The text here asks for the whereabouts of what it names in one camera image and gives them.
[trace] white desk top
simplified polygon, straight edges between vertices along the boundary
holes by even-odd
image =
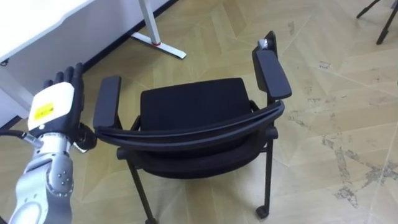
[[[0,62],[94,0],[0,0]]]

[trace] yellow label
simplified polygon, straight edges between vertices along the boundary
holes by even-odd
[[[52,114],[54,111],[54,104],[53,103],[47,103],[44,106],[41,106],[38,108],[35,112],[35,120],[37,121],[38,119],[42,119],[46,117],[47,115]]]

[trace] chair armrest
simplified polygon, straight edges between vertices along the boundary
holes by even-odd
[[[272,100],[290,97],[292,89],[275,53],[256,47],[252,57],[259,89],[266,92]]]
[[[93,127],[117,128],[121,77],[115,75],[101,82],[95,105]]]

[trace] white wall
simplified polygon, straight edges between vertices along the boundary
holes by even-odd
[[[167,1],[151,0],[151,6],[156,10]],[[67,66],[88,61],[141,20],[138,0],[96,0],[12,56],[5,69],[34,95],[44,80]],[[8,100],[3,96],[0,105]],[[0,113],[0,121],[8,117],[9,113]]]
[[[8,108],[10,103],[13,104],[15,103],[15,101],[1,89],[0,89],[0,100],[2,105],[7,105],[7,106],[2,106],[0,110],[0,127],[2,127],[17,115],[15,112],[10,111],[10,109]]]

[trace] desk leg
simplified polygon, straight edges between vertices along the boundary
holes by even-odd
[[[187,54],[179,49],[175,49],[160,41],[159,32],[157,31],[154,13],[150,6],[149,0],[139,0],[142,15],[144,15],[145,24],[148,27],[149,37],[138,32],[133,33],[132,37],[141,40],[151,46],[156,47],[164,52],[172,54],[180,59],[184,59]]]
[[[2,66],[0,66],[0,89],[13,99],[7,102],[8,105],[2,106],[7,106],[21,118],[27,118],[33,95]]]

